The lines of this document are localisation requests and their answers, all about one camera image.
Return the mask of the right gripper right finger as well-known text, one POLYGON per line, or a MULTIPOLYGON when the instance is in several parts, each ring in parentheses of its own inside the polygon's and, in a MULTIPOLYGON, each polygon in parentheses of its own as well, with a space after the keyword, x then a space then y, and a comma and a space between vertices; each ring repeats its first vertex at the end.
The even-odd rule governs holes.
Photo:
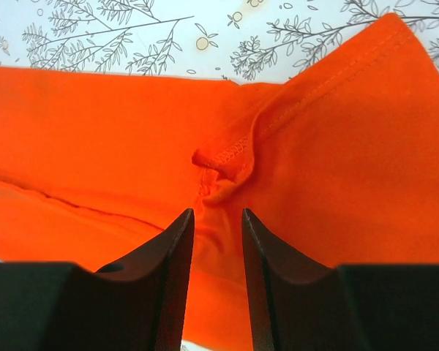
POLYGON ((328 268, 241 221, 255 350, 439 350, 439 265, 328 268))

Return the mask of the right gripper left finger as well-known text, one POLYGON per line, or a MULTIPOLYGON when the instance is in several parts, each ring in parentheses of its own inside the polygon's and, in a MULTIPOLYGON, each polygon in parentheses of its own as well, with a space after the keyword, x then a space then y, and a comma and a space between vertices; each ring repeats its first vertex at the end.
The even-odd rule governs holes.
POLYGON ((0 350, 179 350, 195 216, 91 272, 0 263, 0 350))

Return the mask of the orange t shirt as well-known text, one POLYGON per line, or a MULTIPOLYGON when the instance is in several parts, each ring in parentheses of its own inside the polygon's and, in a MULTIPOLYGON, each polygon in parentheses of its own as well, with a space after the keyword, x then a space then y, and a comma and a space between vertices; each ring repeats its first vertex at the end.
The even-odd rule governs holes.
POLYGON ((282 85, 0 67, 0 260, 195 212, 184 338, 251 350, 241 212, 327 266, 439 263, 439 71, 394 14, 282 85))

